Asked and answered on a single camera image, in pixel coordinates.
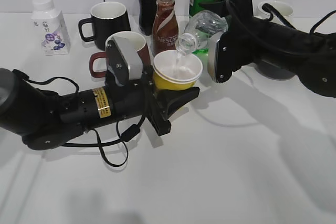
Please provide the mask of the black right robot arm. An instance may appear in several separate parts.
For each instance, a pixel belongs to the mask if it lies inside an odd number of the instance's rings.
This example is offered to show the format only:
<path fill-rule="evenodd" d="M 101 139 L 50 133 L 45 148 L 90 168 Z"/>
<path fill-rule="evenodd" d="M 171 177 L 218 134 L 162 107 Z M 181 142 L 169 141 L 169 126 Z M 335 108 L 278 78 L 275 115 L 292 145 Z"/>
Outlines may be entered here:
<path fill-rule="evenodd" d="M 209 41 L 207 71 L 214 82 L 224 83 L 242 66 L 264 61 L 294 73 L 310 91 L 335 97 L 335 33 L 316 32 L 334 12 L 305 33 L 270 4 L 264 5 L 270 12 L 268 19 L 254 16 L 252 0 L 216 0 L 199 5 L 230 20 L 228 30 Z M 273 23 L 273 17 L 282 23 Z"/>

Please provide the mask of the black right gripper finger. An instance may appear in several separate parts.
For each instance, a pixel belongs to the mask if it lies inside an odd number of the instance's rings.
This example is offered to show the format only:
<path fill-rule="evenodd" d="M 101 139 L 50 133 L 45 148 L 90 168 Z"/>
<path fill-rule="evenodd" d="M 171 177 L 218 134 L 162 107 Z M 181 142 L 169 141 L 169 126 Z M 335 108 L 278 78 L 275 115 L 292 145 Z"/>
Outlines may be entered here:
<path fill-rule="evenodd" d="M 229 0 L 215 0 L 200 2 L 199 6 L 205 10 L 209 10 L 218 16 L 228 16 L 230 13 L 226 7 L 226 2 Z"/>

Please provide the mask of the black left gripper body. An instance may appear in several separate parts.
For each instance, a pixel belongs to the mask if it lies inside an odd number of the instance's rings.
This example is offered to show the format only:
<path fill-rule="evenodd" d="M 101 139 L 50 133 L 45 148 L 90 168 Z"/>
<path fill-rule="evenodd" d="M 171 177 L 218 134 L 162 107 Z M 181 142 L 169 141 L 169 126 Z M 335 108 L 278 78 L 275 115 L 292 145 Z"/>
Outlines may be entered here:
<path fill-rule="evenodd" d="M 128 81 L 125 85 L 117 84 L 117 77 L 111 71 L 106 73 L 105 91 L 109 101 L 111 115 L 105 118 L 107 124 L 140 117 L 136 124 L 125 130 L 122 136 L 136 136 L 148 119 L 156 133 L 161 136 L 170 133 L 171 123 L 164 116 L 160 103 L 154 96 L 153 67 L 147 66 L 141 78 Z"/>

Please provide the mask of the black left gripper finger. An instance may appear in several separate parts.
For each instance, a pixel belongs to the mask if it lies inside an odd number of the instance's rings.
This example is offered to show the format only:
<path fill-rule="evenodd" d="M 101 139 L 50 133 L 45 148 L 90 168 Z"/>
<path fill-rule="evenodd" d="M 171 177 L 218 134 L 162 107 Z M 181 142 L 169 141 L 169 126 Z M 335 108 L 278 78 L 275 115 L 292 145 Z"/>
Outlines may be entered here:
<path fill-rule="evenodd" d="M 157 94 L 157 102 L 163 118 L 168 120 L 177 110 L 199 96 L 200 88 L 191 87 L 186 90 L 162 90 Z"/>

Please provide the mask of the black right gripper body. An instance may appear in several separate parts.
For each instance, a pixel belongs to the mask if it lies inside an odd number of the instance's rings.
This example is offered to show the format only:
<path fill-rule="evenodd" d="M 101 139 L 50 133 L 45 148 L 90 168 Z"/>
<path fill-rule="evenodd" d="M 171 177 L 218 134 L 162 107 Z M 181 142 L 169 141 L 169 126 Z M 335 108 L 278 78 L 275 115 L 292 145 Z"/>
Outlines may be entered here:
<path fill-rule="evenodd" d="M 228 22 L 228 30 L 221 41 L 227 47 L 225 59 L 233 73 L 253 62 L 251 50 L 255 45 L 247 31 L 247 24 L 254 17 L 253 4 L 252 0 L 229 0 L 226 7 L 230 14 L 219 16 L 225 17 Z"/>

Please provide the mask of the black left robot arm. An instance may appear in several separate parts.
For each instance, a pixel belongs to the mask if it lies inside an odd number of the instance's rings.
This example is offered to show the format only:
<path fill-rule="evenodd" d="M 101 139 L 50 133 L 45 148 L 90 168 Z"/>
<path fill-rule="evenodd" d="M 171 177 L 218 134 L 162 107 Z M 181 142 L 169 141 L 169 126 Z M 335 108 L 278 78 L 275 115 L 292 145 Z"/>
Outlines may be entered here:
<path fill-rule="evenodd" d="M 1 69 L 1 128 L 19 135 L 28 148 L 75 147 L 84 132 L 136 116 L 149 120 L 159 136 L 170 133 L 170 117 L 196 99 L 198 87 L 154 91 L 153 67 L 139 80 L 118 86 L 113 74 L 105 86 L 59 95 L 19 70 Z"/>

